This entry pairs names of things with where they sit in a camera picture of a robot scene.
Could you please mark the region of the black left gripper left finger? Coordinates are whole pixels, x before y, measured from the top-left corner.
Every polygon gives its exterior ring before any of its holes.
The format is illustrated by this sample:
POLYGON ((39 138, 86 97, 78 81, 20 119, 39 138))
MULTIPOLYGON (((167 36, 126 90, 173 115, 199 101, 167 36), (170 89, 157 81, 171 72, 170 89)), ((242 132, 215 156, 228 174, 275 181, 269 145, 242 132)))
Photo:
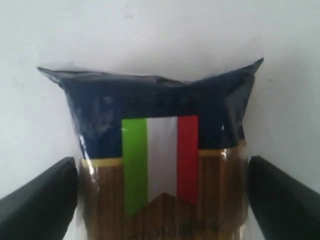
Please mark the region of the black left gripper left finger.
POLYGON ((0 200, 0 238, 62 240, 77 201, 75 159, 65 157, 0 200))

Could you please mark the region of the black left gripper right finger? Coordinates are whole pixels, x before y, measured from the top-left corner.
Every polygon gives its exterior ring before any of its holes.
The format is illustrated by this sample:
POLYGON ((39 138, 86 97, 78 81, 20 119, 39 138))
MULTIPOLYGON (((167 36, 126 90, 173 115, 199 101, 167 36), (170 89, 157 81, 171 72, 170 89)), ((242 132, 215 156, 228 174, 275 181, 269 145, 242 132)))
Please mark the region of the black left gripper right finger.
POLYGON ((251 209, 267 240, 318 240, 320 195, 260 156, 248 164, 251 209))

